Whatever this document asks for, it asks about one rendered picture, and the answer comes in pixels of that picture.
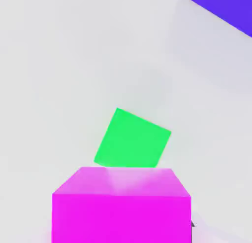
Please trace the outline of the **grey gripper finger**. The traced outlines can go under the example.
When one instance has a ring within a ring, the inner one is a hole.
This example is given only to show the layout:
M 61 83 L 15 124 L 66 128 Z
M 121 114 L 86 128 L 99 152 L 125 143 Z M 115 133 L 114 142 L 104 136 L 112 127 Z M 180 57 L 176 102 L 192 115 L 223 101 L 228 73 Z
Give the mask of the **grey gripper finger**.
M 191 243 L 209 243 L 207 230 L 196 221 L 193 221 L 192 224 Z

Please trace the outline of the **small magenta cube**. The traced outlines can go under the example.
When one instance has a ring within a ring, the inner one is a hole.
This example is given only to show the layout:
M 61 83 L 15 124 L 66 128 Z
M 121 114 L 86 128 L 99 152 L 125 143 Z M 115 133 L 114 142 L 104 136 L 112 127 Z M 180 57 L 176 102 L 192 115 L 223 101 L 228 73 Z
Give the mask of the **small magenta cube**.
M 171 169 L 82 167 L 52 195 L 52 243 L 191 243 L 191 231 Z

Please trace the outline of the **small green cube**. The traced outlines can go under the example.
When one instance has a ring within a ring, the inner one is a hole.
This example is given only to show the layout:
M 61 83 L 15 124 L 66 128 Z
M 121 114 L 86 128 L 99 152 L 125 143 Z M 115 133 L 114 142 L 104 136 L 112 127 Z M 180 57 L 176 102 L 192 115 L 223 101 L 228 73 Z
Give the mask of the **small green cube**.
M 117 108 L 94 162 L 105 167 L 155 168 L 171 131 Z

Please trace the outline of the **large purple box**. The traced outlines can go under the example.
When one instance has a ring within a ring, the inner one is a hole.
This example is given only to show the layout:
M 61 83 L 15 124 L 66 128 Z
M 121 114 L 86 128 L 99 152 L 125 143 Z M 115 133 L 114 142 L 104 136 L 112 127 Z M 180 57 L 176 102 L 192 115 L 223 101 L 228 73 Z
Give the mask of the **large purple box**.
M 252 0 L 191 0 L 252 37 Z

